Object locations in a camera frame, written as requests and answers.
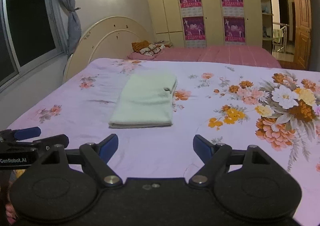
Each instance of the cream headboard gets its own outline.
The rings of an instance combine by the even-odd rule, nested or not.
[[[69,58],[63,82],[82,71],[98,58],[125,59],[132,52],[132,42],[150,41],[148,32],[133,19],[110,17],[90,27]]]

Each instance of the wooden door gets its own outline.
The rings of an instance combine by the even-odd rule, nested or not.
[[[296,9],[296,39],[294,65],[307,70],[311,47],[311,6],[310,0],[294,0]]]

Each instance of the bed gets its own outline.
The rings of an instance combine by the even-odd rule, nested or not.
[[[177,76],[173,125],[109,128],[108,121],[130,75],[145,70],[169,70]],[[70,139],[69,149],[98,143],[115,133],[119,148],[108,165],[124,181],[128,177],[189,180],[203,166],[192,147],[196,134],[233,149],[258,145],[301,185],[302,201],[294,218],[303,226],[317,226],[319,105],[320,81],[315,72],[102,58],[92,61],[9,128],[39,126],[41,138],[65,134]]]
[[[133,19],[121,16],[102,19],[81,37],[75,53],[69,58],[63,81],[83,70],[98,58],[128,59],[131,43],[150,41],[148,32]],[[135,54],[135,60],[145,56]],[[248,66],[281,68],[266,50],[255,46],[209,46],[207,48],[166,48],[153,61],[219,62]]]

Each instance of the bedside table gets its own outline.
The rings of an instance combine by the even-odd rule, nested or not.
[[[159,41],[155,42],[156,45],[164,45],[165,47],[172,47],[173,44],[170,41]]]

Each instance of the floral bed sheet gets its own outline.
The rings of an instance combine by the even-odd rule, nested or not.
[[[173,126],[110,129],[117,99],[134,72],[167,70],[178,78]],[[39,126],[41,138],[65,134],[68,148],[119,136],[108,165],[127,177],[185,177],[203,163],[192,148],[200,134],[233,149],[260,146],[301,185],[294,218],[320,223],[320,74],[209,62],[97,59],[9,128]]]

